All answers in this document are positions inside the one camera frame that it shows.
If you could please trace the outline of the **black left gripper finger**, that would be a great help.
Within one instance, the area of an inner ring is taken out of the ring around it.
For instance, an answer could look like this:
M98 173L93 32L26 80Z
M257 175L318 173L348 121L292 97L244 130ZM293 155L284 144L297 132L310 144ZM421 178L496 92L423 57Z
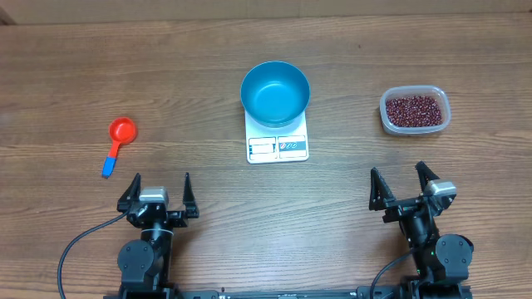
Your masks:
M133 178L130 186L120 196L117 201L116 210L119 213L126 213L134 202L136 202L140 196L140 182L141 175L137 173Z
M185 213L187 218L198 218L200 216L200 211L195 201L195 196L192 190L189 173L185 174L185 186L182 203L185 206Z

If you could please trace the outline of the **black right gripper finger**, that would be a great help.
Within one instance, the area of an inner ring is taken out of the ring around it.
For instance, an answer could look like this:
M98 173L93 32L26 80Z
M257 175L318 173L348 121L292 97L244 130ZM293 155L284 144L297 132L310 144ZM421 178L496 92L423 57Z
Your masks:
M419 161L415 169L418 174L421 191L424 191L428 183L432 180L437 180L440 177L437 176L423 161Z
M377 168L372 168L370 174L371 190L369 209L373 211L384 210L396 201L396 197Z

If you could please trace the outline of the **red scoop with blue handle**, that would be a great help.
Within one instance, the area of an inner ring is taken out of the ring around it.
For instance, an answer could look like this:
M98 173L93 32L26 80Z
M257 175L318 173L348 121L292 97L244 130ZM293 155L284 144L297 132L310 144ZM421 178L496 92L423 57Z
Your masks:
M112 175L119 148L122 145L131 143L136 138L137 133L136 124L130 118L120 117L111 122L109 136L111 137L112 145L101 171L102 177L107 179Z

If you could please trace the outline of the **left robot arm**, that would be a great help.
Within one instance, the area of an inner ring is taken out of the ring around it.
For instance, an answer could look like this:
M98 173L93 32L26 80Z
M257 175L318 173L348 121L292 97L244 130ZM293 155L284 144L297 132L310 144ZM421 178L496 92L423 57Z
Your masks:
M188 227L200 215L188 174L182 204L182 210L170 210L167 189L142 188L139 174L118 199L117 210L140 230L140 237L126 243L118 254L120 298L181 297L169 279L174 230Z

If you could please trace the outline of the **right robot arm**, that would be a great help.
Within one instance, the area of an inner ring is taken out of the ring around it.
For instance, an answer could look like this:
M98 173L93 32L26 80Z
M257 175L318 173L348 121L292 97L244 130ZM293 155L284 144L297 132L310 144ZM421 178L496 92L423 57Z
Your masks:
M421 192L409 199L397 199L378 169L371 169L369 209L383 211L384 223L399 224L409 250L379 271L367 294L370 298L471 298L470 288L462 282L469 277L474 245L459 234L441 236L435 222L454 202L457 188L422 161L415 169ZM397 286L377 285L385 272L409 257L416 275L403 277Z

